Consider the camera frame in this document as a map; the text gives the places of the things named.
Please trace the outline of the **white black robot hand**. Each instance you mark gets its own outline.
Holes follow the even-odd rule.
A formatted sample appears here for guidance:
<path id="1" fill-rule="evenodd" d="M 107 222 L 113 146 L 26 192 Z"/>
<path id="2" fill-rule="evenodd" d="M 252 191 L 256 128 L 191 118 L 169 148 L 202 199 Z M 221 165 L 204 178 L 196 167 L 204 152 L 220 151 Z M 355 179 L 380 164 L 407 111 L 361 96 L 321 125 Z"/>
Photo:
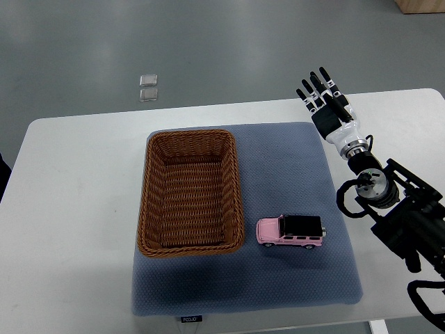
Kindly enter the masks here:
<path id="1" fill-rule="evenodd" d="M 310 81 L 317 92 L 306 79 L 301 82 L 312 101 L 301 89 L 297 88 L 296 93 L 312 114 L 311 119 L 321 137 L 334 145 L 344 160 L 349 160 L 352 156 L 369 150 L 368 140 L 359 131 L 360 123 L 355 112 L 351 108 L 345 108 L 336 98 L 341 92 L 326 69 L 319 67 L 319 72 L 328 87 L 315 72 L 310 72 Z"/>

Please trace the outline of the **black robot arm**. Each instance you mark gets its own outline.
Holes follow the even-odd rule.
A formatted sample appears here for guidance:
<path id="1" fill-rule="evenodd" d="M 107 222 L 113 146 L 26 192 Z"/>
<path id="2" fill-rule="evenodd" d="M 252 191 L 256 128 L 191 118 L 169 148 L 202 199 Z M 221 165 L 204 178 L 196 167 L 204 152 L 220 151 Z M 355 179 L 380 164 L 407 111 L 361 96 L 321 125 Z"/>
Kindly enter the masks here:
<path id="1" fill-rule="evenodd" d="M 424 257 L 444 275 L 444 206 L 442 195 L 394 161 L 375 158 L 373 137 L 359 130 L 359 119 L 348 98 L 324 67 L 302 80 L 298 97 L 311 114 L 321 137 L 333 145 L 355 178 L 337 190 L 337 207 L 347 217 L 374 220 L 373 234 L 405 260 L 412 273 L 421 271 Z"/>

